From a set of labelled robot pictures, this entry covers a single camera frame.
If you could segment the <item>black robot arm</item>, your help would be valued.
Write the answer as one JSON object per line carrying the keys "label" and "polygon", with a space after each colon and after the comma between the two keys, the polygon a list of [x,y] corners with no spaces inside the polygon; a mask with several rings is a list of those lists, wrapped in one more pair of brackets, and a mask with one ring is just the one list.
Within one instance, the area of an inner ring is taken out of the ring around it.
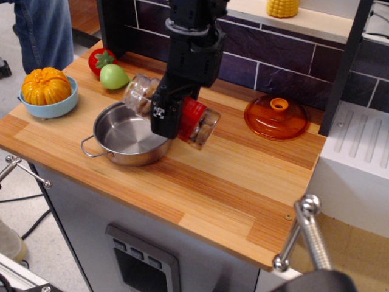
{"label": "black robot arm", "polygon": [[179,133],[184,98],[197,99],[219,74],[226,34],[216,19],[227,1],[170,1],[165,25],[170,34],[167,70],[151,99],[151,130],[174,139]]}

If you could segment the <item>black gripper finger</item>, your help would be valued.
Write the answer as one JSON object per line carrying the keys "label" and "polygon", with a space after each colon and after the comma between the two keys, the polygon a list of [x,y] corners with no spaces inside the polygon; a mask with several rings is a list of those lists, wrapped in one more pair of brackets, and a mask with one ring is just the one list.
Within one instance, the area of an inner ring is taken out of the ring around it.
{"label": "black gripper finger", "polygon": [[152,132],[168,139],[177,138],[183,104],[183,98],[169,93],[166,85],[158,86],[151,99]]}

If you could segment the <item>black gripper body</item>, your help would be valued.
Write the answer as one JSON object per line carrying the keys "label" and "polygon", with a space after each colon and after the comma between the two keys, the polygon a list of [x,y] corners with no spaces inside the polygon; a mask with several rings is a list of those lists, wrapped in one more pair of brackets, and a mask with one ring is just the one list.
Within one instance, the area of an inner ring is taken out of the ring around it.
{"label": "black gripper body", "polygon": [[221,67],[226,34],[216,26],[187,29],[167,26],[170,46],[167,69],[157,88],[162,100],[197,99],[202,87],[215,82]]}

